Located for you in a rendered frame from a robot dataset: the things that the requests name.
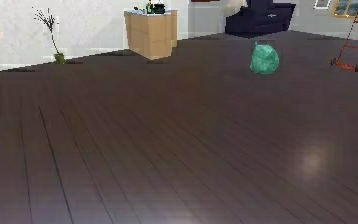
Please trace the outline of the light wooden cabinet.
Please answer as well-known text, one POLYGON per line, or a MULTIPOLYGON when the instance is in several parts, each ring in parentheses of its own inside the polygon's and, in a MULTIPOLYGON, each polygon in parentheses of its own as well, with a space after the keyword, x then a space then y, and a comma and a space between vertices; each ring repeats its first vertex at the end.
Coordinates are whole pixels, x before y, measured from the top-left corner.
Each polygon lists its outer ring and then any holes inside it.
POLYGON ((170 57, 177 46, 177 10, 164 14, 143 14, 139 10, 124 12, 128 47, 149 59, 170 57))

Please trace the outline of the green garbage bag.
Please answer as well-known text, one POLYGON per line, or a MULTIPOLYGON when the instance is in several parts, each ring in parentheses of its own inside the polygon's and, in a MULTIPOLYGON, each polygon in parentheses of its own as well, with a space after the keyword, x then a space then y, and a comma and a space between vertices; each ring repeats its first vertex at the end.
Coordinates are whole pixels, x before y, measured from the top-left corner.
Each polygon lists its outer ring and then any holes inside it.
POLYGON ((280 63, 278 53, 271 45, 254 43, 251 55, 250 69, 256 74, 268 75, 274 73, 280 63))

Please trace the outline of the bare twig house plant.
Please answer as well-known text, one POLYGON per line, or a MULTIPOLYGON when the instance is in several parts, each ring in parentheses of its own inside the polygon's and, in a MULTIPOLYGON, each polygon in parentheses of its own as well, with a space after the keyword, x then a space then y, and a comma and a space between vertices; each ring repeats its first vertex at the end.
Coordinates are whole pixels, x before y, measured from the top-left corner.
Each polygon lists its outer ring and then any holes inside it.
POLYGON ((59 50, 55 41, 54 30, 58 22, 56 21, 56 18, 51 14, 50 9, 47 9, 46 12, 43 12, 41 9, 37 9, 34 14, 34 19, 45 25, 48 31, 50 32, 51 42, 53 48, 55 49, 55 53, 53 54, 54 63, 65 64, 66 63, 65 55, 59 50))

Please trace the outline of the red floor cart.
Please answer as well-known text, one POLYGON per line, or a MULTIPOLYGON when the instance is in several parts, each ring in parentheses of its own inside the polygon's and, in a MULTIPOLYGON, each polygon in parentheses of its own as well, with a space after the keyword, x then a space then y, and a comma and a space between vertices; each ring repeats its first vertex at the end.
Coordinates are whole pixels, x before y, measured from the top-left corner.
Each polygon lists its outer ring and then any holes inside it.
POLYGON ((355 16, 349 19, 351 20, 351 24, 346 38, 340 47, 338 55, 330 61, 330 65, 343 70, 358 72, 358 61, 352 59, 353 54, 358 53, 358 44, 356 44, 353 39, 354 30, 358 25, 358 17, 355 16))

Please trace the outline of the wide gold framed picture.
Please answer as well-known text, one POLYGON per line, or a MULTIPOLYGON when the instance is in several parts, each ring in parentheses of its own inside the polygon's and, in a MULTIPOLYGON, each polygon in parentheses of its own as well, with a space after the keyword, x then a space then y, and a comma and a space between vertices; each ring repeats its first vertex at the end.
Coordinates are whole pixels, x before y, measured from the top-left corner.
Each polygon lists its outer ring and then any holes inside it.
POLYGON ((358 0, 336 0, 333 6, 334 17, 358 17, 358 0))

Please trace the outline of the white framed wall picture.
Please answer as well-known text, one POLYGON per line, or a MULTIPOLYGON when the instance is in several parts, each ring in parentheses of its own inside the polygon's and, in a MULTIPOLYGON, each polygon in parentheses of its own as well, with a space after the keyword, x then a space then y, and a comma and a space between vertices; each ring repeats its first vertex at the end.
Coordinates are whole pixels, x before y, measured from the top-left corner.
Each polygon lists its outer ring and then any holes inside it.
POLYGON ((327 10, 330 6, 331 0, 315 0, 314 9, 327 10))

